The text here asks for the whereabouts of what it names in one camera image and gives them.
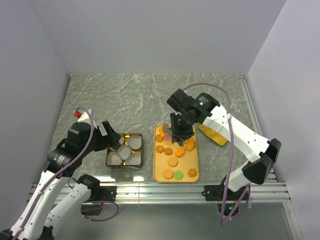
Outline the orange fish cookie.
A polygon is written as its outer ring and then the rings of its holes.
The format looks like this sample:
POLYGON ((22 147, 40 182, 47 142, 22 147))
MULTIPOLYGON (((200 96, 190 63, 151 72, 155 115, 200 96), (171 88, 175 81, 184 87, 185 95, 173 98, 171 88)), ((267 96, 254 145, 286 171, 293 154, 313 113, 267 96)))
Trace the orange fish cookie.
POLYGON ((196 144, 192 138, 185 141, 185 148, 187 151, 192 151, 195 146, 196 144))
POLYGON ((175 156, 178 158, 182 157, 185 154, 185 152, 186 152, 186 149, 184 147, 181 147, 175 152, 175 156))

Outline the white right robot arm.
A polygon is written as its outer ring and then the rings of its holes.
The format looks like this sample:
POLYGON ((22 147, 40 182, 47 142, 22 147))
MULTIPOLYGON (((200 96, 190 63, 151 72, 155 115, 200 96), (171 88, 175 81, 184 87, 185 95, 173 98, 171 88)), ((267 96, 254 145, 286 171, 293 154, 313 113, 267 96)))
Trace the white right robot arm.
POLYGON ((164 131, 171 136, 172 143, 183 146, 194 135, 193 125, 202 124, 227 139, 247 158, 220 187, 224 199, 231 200, 240 188, 250 183, 262 185, 265 182, 278 159, 282 146, 279 140, 269 140, 254 132, 204 92, 193 98, 178 89, 168 98, 167 104, 174 112, 170 114, 171 126, 165 125, 164 131))

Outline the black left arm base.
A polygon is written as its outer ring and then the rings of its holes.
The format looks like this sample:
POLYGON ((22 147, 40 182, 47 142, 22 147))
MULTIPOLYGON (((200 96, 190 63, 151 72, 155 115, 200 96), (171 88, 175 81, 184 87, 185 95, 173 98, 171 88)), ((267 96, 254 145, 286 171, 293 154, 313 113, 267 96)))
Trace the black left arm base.
POLYGON ((74 180, 76 184, 84 184, 91 190, 90 198, 81 206, 81 214, 84 216, 98 216, 106 202, 112 204, 116 200, 117 187, 112 186, 101 186, 101 182, 88 174, 80 176, 78 179, 70 178, 67 182, 68 186, 73 189, 74 186, 70 185, 70 180, 74 180))

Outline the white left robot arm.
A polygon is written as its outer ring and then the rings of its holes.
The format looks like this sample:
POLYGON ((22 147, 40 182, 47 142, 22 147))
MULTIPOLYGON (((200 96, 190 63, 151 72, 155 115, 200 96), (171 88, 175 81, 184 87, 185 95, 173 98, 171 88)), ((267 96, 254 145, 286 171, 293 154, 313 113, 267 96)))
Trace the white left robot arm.
POLYGON ((115 203, 116 187, 104 190, 100 181, 88 174, 80 176, 70 193, 55 204, 85 156, 120 147, 121 136, 108 121, 102 123, 106 130, 106 135, 102 135, 91 110, 77 107, 74 115, 77 122, 68 130, 67 137, 47 155, 35 192, 17 222, 1 231, 2 240, 53 240, 67 219, 85 202, 99 206, 112 204, 117 211, 120 209, 115 203))

